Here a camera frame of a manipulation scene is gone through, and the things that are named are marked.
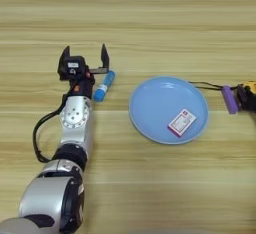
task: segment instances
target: blue marker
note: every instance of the blue marker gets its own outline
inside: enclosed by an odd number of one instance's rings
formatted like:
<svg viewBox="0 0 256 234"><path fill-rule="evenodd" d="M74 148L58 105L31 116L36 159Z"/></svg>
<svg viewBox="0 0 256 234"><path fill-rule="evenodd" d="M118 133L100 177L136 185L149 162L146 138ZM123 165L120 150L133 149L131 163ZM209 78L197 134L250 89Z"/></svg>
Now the blue marker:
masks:
<svg viewBox="0 0 256 234"><path fill-rule="evenodd" d="M97 90L95 91L93 95L93 99L96 102L102 102L104 100L105 94L108 91L108 88L111 86L112 82L115 79L115 72L110 70L106 77L104 78L102 84L99 85Z"/></svg>

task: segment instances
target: wood grain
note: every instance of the wood grain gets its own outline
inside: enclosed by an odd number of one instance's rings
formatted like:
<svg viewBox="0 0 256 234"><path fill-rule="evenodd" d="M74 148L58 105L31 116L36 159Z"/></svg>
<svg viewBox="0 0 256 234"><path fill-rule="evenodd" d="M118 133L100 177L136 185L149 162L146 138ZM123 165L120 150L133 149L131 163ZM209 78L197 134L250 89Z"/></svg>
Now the wood grain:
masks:
<svg viewBox="0 0 256 234"><path fill-rule="evenodd" d="M156 75L230 85L254 80L255 6L256 0L0 0L0 220L17 215L42 167L31 133L67 89L56 74L62 50L70 45L97 67L105 42L117 78L94 107L86 220L77 233L255 233L252 115L230 116L220 93L203 91L208 128L178 147L145 139L128 117L132 91ZM40 137L46 155L59 137L54 119Z"/></svg>

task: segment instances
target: black cable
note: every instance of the black cable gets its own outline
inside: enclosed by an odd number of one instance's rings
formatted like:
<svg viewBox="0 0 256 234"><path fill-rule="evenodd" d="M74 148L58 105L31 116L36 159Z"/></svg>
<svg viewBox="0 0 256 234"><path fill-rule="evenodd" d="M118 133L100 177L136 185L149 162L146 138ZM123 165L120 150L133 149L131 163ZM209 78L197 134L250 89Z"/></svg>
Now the black cable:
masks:
<svg viewBox="0 0 256 234"><path fill-rule="evenodd" d="M76 80L74 82L74 84L70 87L69 91L67 92L67 94L63 97L63 100L62 100L62 103L61 105L53 112L50 112L48 113L47 115L43 116L38 122L37 124L35 125L34 127L34 130L33 130L33 137L32 137L32 140L33 140L33 147L34 147L34 151L35 151L35 154L36 154L36 157L38 159L39 162L41 163L48 163L50 161L50 159L44 157L42 154L41 154L41 151L38 147L38 144L37 144L37 131L38 129L40 128L40 126L42 124L44 124L46 121L48 121L49 119L59 115L61 113L61 111L63 110L63 108L65 107L66 105L66 102L67 102L67 99L68 97L71 95L71 93L73 92L75 86L78 85L78 83L80 82L80 80Z"/></svg>
<svg viewBox="0 0 256 234"><path fill-rule="evenodd" d="M208 86L212 86L212 87L202 87L202 86L196 86L196 88L200 88L200 89L206 89L206 90L214 90L214 91L221 91L223 89L224 86L220 86L220 85L214 85L211 84L209 82L192 82L190 81L189 83L191 84L203 84L203 85L208 85ZM230 87L231 90L235 90L237 89L237 86L232 86Z"/></svg>
<svg viewBox="0 0 256 234"><path fill-rule="evenodd" d="M208 85L208 86L213 86L213 87L217 87L217 88L223 88L223 86L220 86L220 85L214 85L214 84L211 84L211 83L208 83L208 82L189 82L191 84L203 84L203 85Z"/></svg>

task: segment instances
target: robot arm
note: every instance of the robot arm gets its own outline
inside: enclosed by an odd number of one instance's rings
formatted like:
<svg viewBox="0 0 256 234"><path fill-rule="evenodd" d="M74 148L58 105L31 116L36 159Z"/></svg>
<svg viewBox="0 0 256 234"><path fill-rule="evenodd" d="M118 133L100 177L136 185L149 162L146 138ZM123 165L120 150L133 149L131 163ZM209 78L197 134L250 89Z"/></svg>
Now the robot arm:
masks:
<svg viewBox="0 0 256 234"><path fill-rule="evenodd" d="M81 56L70 57L66 48L60 58L61 80L72 86L61 116L63 135L53 158L27 187L20 203L19 218L0 223L0 234L74 233L83 221L83 172L93 141L91 107L93 74L108 71L108 55L103 45L103 68L89 71Z"/></svg>

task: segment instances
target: light blue plate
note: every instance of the light blue plate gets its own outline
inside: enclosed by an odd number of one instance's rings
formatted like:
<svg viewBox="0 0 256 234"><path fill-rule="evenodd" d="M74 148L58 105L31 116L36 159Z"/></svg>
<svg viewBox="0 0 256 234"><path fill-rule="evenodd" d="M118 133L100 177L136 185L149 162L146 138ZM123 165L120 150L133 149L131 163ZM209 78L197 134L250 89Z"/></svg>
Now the light blue plate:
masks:
<svg viewBox="0 0 256 234"><path fill-rule="evenodd" d="M196 120L179 138L168 124L187 109ZM156 77L140 84L129 105L135 127L149 139L164 144L182 144L198 137L208 122L208 106L201 92L187 81L174 77Z"/></svg>

